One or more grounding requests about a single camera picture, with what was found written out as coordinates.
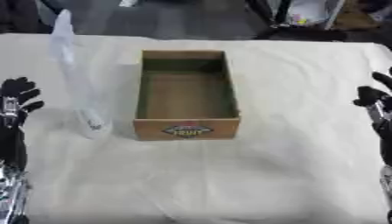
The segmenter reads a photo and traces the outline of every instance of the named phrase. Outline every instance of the black robot glove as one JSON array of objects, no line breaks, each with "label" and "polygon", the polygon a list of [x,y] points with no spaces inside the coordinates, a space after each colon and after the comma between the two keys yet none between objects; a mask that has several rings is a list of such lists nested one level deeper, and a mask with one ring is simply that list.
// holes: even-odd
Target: black robot glove
[{"label": "black robot glove", "polygon": [[[373,78],[392,90],[392,78],[373,73]],[[353,103],[367,108],[373,128],[381,138],[381,156],[386,165],[392,165],[392,97],[372,87],[358,87],[359,99]]]},{"label": "black robot glove", "polygon": [[6,164],[26,165],[24,133],[20,129],[29,113],[44,106],[42,101],[27,103],[40,94],[27,78],[6,80],[0,89],[0,159]]}]

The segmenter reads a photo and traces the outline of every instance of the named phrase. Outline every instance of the clear plastic bag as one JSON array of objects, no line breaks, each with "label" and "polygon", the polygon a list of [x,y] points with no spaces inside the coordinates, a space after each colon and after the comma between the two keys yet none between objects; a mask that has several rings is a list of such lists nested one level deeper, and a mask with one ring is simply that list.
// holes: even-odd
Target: clear plastic bag
[{"label": "clear plastic bag", "polygon": [[70,11],[63,10],[56,19],[52,33],[52,54],[64,75],[82,133],[88,138],[103,137],[112,130],[112,121],[108,107],[95,92],[85,69],[82,69],[83,65],[76,61],[71,16]]}]

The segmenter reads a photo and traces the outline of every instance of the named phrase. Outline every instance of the printed logo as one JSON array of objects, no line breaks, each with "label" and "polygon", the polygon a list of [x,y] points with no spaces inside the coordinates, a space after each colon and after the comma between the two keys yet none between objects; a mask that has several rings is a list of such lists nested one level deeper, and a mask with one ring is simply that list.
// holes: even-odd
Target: printed logo
[{"label": "printed logo", "polygon": [[204,126],[195,126],[195,125],[179,125],[179,126],[172,126],[170,128],[164,129],[163,132],[174,135],[176,137],[183,137],[183,138],[194,138],[201,134],[208,133],[213,131],[208,127]]}]

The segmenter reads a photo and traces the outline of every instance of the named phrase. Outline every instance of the cardboard tray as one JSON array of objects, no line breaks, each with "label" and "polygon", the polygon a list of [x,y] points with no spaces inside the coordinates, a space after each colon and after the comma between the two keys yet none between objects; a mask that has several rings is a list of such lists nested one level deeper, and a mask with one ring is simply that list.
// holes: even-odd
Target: cardboard tray
[{"label": "cardboard tray", "polygon": [[233,138],[239,122],[224,52],[143,52],[140,140]]}]

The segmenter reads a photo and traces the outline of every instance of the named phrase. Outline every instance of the white tablecloth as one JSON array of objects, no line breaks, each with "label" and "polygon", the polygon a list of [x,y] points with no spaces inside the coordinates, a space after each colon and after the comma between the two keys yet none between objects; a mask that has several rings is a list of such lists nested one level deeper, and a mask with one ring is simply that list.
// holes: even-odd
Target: white tablecloth
[{"label": "white tablecloth", "polygon": [[[32,223],[385,223],[378,138],[351,101],[392,54],[374,44],[78,37],[115,131],[74,127],[45,35],[0,36],[1,80],[27,76],[45,109],[25,125]],[[242,121],[227,141],[140,142],[142,49],[227,52]]]}]

